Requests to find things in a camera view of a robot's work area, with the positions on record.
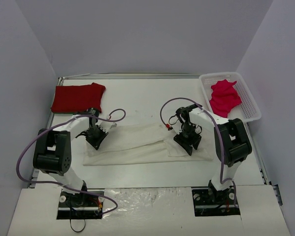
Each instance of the black cable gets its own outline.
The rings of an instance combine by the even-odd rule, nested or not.
[[[196,128],[199,128],[199,127],[200,127],[201,131],[198,134],[201,134],[203,129],[202,129],[202,126],[199,126],[199,125]]]
[[[220,208],[222,205],[224,205],[224,204],[220,204],[220,205],[218,205],[217,207],[215,207],[215,209]]]
[[[174,124],[176,124],[176,123],[178,122],[179,119],[177,119],[176,122],[175,122],[174,124],[171,124],[171,123],[170,123],[170,120],[171,120],[172,118],[174,118],[175,116],[176,116],[176,115],[173,115],[173,116],[171,116],[171,117],[169,118],[169,120],[168,120],[168,124],[170,124],[170,125],[174,125]]]
[[[79,136],[87,136],[87,132],[86,131],[83,131],[81,132],[79,135],[77,135],[75,138],[78,138]]]
[[[77,215],[77,210],[75,210],[73,207],[72,207],[72,202],[70,201],[70,197],[68,198],[68,202],[69,202],[69,224],[70,224],[70,228],[75,232],[75,233],[80,233],[80,232],[82,232],[84,229],[85,229],[85,227],[86,227],[86,220],[84,219],[84,227],[81,229],[81,230],[79,230],[79,231],[77,231],[77,230],[75,230],[75,229],[73,229],[73,227],[72,227],[72,211],[74,210],[74,211],[76,211],[76,215]]]

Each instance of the red connector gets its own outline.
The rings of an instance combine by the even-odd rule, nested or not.
[[[166,124],[166,128],[167,128],[168,130],[172,130],[172,127],[170,126],[170,124]]]

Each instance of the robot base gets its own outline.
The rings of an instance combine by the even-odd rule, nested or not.
[[[214,202],[208,187],[192,189],[195,216],[240,215],[239,208],[233,205],[233,189],[229,189],[222,202]]]
[[[88,189],[88,192],[103,195],[100,190]],[[61,192],[58,206],[58,220],[66,219],[102,219],[101,198],[88,194],[70,194],[65,191]]]

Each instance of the pink cloth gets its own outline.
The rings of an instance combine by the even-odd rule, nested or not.
[[[210,104],[214,114],[227,118],[228,113],[241,103],[237,91],[233,88],[236,83],[237,81],[222,80],[211,86],[213,92]]]

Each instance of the white table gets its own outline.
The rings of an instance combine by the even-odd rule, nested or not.
[[[101,100],[102,117],[116,108],[127,111],[118,125],[160,122],[161,106],[174,97],[188,97],[207,108],[198,79],[78,79],[64,80],[63,85],[86,85],[93,82],[106,86]],[[173,101],[164,108],[168,119],[177,108],[188,106],[188,101]],[[68,120],[71,115],[54,115],[53,125]],[[118,166],[83,166],[82,139],[72,142],[72,168],[89,188],[190,187],[206,186],[220,161],[215,153],[213,161],[167,162]],[[43,173],[38,180],[51,179]],[[237,185],[262,185],[263,180],[254,152],[239,167]]]
[[[64,86],[92,82],[107,87],[101,102],[103,117],[115,108],[127,111],[126,119],[119,125],[159,121],[161,105],[173,97],[188,97],[206,107],[197,79],[64,80]],[[189,105],[186,101],[173,102],[165,109],[164,116],[167,118],[186,105]],[[53,124],[69,117],[55,115]],[[83,166],[79,140],[72,142],[72,167],[89,188],[105,188],[105,195],[120,205],[102,220],[87,220],[81,235],[289,235],[272,187],[263,184],[254,153],[235,176],[241,215],[194,217],[190,187],[208,184],[220,164],[217,157],[214,161]],[[40,173],[38,179],[51,178]],[[76,235],[68,220],[56,220],[60,190],[47,184],[23,189],[8,235]],[[110,207],[111,203],[105,201],[104,208]],[[73,222],[76,229],[82,225],[82,221]]]

